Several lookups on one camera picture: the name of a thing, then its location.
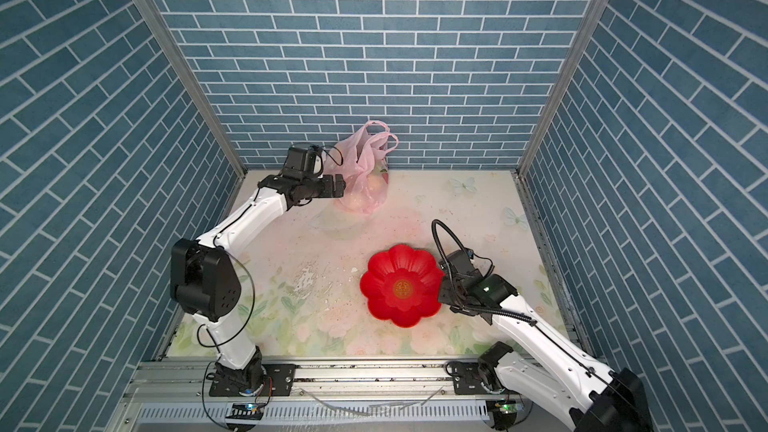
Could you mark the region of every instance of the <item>metal corner post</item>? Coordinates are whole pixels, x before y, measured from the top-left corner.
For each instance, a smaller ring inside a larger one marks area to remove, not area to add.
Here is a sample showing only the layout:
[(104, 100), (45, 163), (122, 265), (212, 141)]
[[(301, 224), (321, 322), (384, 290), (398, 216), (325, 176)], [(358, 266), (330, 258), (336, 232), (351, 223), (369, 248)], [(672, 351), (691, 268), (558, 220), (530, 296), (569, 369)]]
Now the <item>metal corner post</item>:
[(150, 32), (160, 45), (163, 53), (165, 54), (168, 62), (176, 71), (182, 85), (186, 91), (190, 94), (190, 98), (197, 107), (197, 111), (205, 120), (211, 133), (214, 135), (216, 142), (221, 147), (226, 158), (232, 164), (235, 169), (235, 173), (238, 178), (244, 178), (246, 168), (240, 156), (237, 154), (229, 137), (226, 136), (224, 128), (221, 126), (221, 122), (216, 117), (213, 107), (211, 107), (208, 98), (205, 95), (200, 83), (197, 81), (192, 69), (189, 67), (187, 60), (184, 58), (184, 54), (181, 52), (176, 39), (168, 29), (168, 24), (165, 23), (163, 16), (160, 14), (158, 5), (154, 0), (132, 0), (144, 22), (147, 23)]
[(584, 18), (581, 21), (581, 26), (574, 38), (573, 45), (563, 61), (560, 75), (552, 86), (552, 92), (549, 94), (549, 98), (544, 105), (542, 114), (538, 118), (536, 127), (533, 130), (533, 135), (531, 136), (531, 141), (528, 143), (528, 147), (525, 149), (523, 157), (520, 159), (520, 166), (518, 167), (518, 175), (520, 177), (524, 178), (526, 174), (528, 174), (528, 170), (533, 164), (538, 148), (542, 145), (544, 136), (546, 135), (550, 124), (552, 124), (554, 114), (557, 113), (558, 107), (565, 96), (565, 91), (568, 89), (568, 86), (571, 84), (571, 80), (576, 73), (576, 67), (589, 45), (589, 40), (592, 37), (592, 34), (594, 34), (595, 29), (598, 28), (598, 22), (600, 21), (607, 4), (608, 0), (590, 0), (587, 11), (584, 13)]

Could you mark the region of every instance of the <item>floral tablecloth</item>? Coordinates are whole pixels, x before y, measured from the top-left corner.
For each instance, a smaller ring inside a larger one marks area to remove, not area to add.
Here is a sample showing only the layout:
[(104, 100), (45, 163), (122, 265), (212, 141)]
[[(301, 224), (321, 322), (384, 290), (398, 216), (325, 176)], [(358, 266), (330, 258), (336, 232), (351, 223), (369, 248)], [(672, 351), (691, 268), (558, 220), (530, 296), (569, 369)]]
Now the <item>floral tablecloth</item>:
[[(236, 205), (267, 173), (249, 172)], [(430, 231), (434, 218), (466, 247), (492, 258), (495, 273), (565, 330), (509, 172), (395, 170), (387, 201), (372, 216), (351, 216), (331, 200), (315, 200), (289, 210), (246, 248), (239, 259), (256, 284), (248, 335), (266, 356), (480, 354), (499, 340), (515, 346), (482, 319), (446, 306), (412, 328), (371, 317), (359, 288), (368, 259), (401, 243), (438, 257)], [(456, 249), (447, 234), (441, 240), (446, 253)], [(476, 262), (485, 271), (486, 261)], [(243, 287), (237, 311), (245, 319), (251, 287), (244, 270), (235, 270)], [(215, 355), (198, 345), (196, 328), (185, 315), (168, 356)]]

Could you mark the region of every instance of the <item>red plate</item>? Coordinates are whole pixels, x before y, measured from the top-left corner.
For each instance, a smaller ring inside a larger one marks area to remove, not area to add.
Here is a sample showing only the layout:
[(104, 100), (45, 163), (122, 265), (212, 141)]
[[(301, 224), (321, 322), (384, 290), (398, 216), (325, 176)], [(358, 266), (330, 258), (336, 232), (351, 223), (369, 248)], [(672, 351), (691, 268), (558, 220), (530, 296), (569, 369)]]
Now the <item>red plate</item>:
[(360, 291), (368, 297), (373, 317), (408, 328), (439, 312), (442, 276), (429, 252), (395, 245), (371, 257), (368, 272), (360, 278)]

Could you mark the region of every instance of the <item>floral table mat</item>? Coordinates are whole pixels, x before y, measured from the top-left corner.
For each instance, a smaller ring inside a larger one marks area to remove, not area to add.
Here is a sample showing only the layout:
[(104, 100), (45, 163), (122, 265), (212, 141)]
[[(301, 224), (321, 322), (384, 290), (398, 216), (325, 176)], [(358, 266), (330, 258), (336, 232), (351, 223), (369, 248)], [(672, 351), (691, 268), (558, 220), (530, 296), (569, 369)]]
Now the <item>floral table mat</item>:
[[(268, 172), (251, 171), (236, 200), (243, 203)], [(360, 277), (368, 259), (396, 244), (423, 248), (438, 258), (430, 223), (439, 218), (477, 254), (492, 258), (495, 273), (525, 296), (536, 311), (565, 330), (533, 235), (509, 172), (403, 171), (389, 177), (387, 201), (368, 218), (342, 212), (331, 200), (294, 207), (269, 224), (239, 259), (256, 285), (248, 335), (267, 356), (480, 354), (496, 341), (515, 346), (478, 317), (447, 306), (412, 328), (382, 322), (368, 312)], [(446, 253), (456, 250), (440, 235)], [(476, 259), (481, 271), (486, 261)], [(244, 320), (251, 287), (239, 266)], [(168, 350), (171, 357), (214, 356), (195, 338), (186, 314)]]

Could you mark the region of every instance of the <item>blue brick wall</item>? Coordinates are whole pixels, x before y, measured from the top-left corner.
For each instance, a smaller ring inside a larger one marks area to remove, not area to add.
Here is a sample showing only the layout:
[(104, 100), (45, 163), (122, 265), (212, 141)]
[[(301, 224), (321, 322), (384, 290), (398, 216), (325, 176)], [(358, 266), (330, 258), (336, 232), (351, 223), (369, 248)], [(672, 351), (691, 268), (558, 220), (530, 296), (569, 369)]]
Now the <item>blue brick wall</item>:
[(130, 0), (0, 0), (0, 430), (106, 425), (233, 187)]
[(589, 0), (156, 0), (245, 164), (368, 119), (390, 164), (514, 168)]
[(610, 0), (530, 171), (659, 430), (768, 430), (768, 0)]

